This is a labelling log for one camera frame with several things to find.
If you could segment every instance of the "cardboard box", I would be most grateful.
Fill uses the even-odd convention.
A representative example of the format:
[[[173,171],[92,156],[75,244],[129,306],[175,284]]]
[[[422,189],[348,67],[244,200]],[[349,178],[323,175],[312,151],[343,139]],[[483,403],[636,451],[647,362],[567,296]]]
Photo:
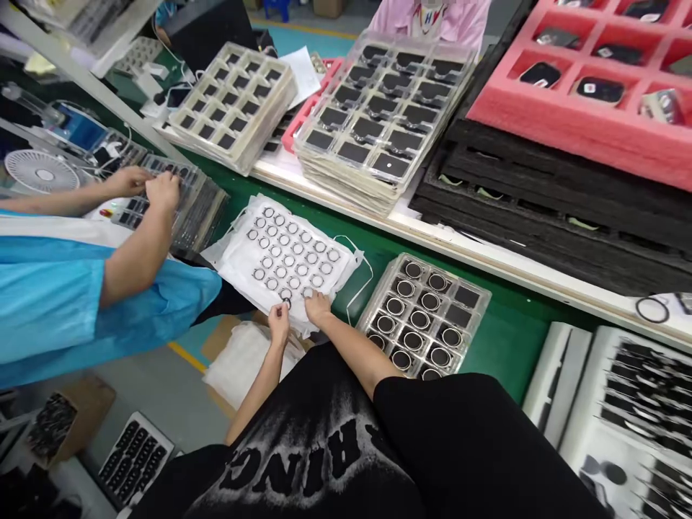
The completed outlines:
[[[312,0],[312,6],[317,16],[338,18],[344,12],[346,0]]]
[[[86,448],[101,428],[110,406],[115,401],[115,391],[95,376],[87,376],[59,389],[56,393],[70,402],[76,414],[54,457],[37,458],[38,465],[46,470]]]
[[[256,311],[252,316],[252,321],[263,326],[268,327],[269,321],[267,316],[265,316],[261,311]],[[231,336],[233,335],[233,328],[241,324],[242,321],[235,316],[223,316],[221,320],[216,325],[216,328],[207,340],[202,345],[202,355],[205,356],[209,363],[212,363],[218,357],[219,353],[223,351],[226,345],[229,343]],[[311,340],[298,340],[305,351],[309,350],[314,346]],[[211,399],[221,408],[221,411],[229,417],[233,418],[236,416],[237,409],[230,405],[216,390],[207,386],[207,391]]]

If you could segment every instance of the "pink foam tray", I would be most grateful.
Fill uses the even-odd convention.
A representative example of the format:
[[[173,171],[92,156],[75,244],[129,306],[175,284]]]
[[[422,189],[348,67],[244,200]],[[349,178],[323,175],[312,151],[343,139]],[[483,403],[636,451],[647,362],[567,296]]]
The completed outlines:
[[[540,0],[495,69],[468,117],[640,177],[692,191],[692,79],[668,71],[692,54],[692,0],[670,0],[657,23],[624,16],[633,0],[595,0],[590,7]],[[547,27],[579,37],[575,49],[541,45]],[[594,56],[604,44],[642,52],[639,66]],[[550,89],[519,81],[532,65],[561,72]],[[610,105],[573,94],[584,77],[626,88]],[[642,96],[675,89],[683,121],[669,125],[639,114]]]
[[[290,151],[292,154],[295,153],[295,151],[293,151],[293,136],[298,130],[301,129],[301,126],[319,101],[320,96],[322,96],[324,90],[329,86],[329,83],[334,78],[334,75],[339,70],[339,67],[342,65],[342,63],[344,63],[344,58],[324,59],[322,61],[324,62],[324,66],[327,68],[327,73],[319,82],[319,90],[317,93],[308,97],[308,99],[303,103],[303,106],[290,122],[290,125],[288,125],[288,128],[286,128],[286,131],[283,133],[283,137],[281,138],[283,147],[286,149],[286,151]]]

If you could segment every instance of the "white fan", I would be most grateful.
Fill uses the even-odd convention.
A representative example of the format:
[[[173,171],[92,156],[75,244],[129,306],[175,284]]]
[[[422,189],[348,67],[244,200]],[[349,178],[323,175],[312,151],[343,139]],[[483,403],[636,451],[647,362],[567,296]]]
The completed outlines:
[[[5,168],[18,183],[41,193],[72,191],[81,185],[69,165],[42,151],[11,151],[5,157]]]

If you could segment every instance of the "yellow floor line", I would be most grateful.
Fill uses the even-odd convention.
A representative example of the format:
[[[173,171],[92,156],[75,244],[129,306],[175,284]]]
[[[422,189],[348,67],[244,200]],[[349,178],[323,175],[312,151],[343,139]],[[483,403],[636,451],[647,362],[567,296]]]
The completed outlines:
[[[187,362],[192,364],[193,368],[195,368],[197,371],[200,373],[205,373],[207,371],[207,367],[202,364],[199,360],[191,356],[181,345],[179,345],[177,342],[169,342],[168,347],[175,351],[178,355],[183,357]]]
[[[250,17],[250,23],[257,23],[261,25],[272,25],[273,27],[283,27],[285,29],[292,29],[292,30],[298,30],[302,32],[312,32],[313,34],[319,34],[323,36],[334,36],[334,37],[342,37],[345,38],[346,40],[357,40],[358,35],[352,35],[352,34],[347,34],[346,32],[336,32],[336,31],[330,31],[327,29],[317,29],[315,27],[305,27],[304,25],[293,25],[293,24],[285,24],[282,22],[273,22],[272,20],[264,19],[264,18],[255,18],[255,17]]]

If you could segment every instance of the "white paper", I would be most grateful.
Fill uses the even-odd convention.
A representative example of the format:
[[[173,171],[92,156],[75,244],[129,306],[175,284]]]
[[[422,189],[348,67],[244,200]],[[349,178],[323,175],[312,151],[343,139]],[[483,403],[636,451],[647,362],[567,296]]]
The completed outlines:
[[[319,75],[312,66],[312,60],[308,54],[307,47],[302,47],[296,52],[286,54],[286,56],[279,59],[293,69],[293,75],[296,77],[296,84],[298,85],[298,93],[288,107],[290,110],[305,101],[312,94],[317,93],[320,87]]]

